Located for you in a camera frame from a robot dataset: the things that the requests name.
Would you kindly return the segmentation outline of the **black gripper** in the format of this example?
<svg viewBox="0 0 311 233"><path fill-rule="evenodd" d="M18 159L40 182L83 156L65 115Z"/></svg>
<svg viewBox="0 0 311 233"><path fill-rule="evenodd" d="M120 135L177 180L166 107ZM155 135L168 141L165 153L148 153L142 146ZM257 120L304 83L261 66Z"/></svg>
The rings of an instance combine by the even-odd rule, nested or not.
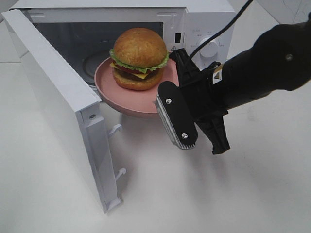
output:
<svg viewBox="0 0 311 233"><path fill-rule="evenodd" d="M212 97L209 86L212 69L200 71L185 49L174 50L169 58L175 62L179 88L192 118L212 143L212 154L228 151L223 120L228 111Z"/></svg>

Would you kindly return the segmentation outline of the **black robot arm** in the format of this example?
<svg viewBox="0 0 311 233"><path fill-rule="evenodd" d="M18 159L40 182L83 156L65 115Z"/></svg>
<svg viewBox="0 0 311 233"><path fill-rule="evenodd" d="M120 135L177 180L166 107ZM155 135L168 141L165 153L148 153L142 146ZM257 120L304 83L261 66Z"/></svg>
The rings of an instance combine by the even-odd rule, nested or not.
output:
<svg viewBox="0 0 311 233"><path fill-rule="evenodd" d="M200 128L212 143L213 154L221 154L230 148L223 120L230 109L275 90L296 90L311 79L311 23L276 25L252 48L202 70L184 49L173 51L170 58L187 105L178 118Z"/></svg>

